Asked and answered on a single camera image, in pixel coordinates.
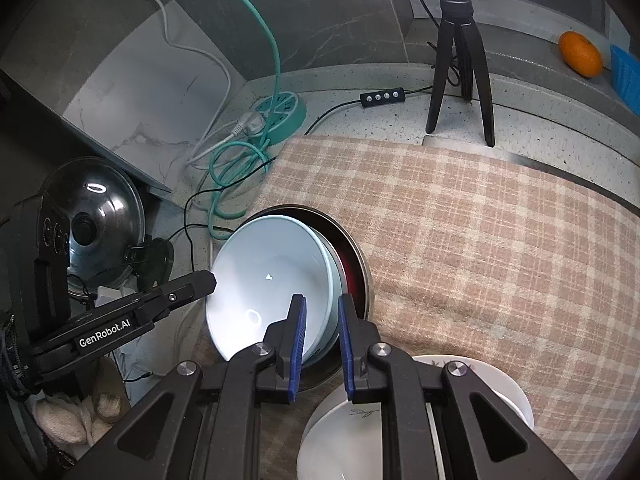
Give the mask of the left gloved hand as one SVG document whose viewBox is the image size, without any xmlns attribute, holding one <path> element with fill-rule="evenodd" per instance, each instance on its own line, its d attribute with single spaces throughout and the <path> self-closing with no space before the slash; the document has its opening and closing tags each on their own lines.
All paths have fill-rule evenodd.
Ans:
<svg viewBox="0 0 640 480">
<path fill-rule="evenodd" d="M 56 444 L 93 446 L 129 411 L 122 375 L 111 358 L 98 361 L 89 395 L 79 400 L 65 394 L 35 402 L 36 424 Z"/>
</svg>

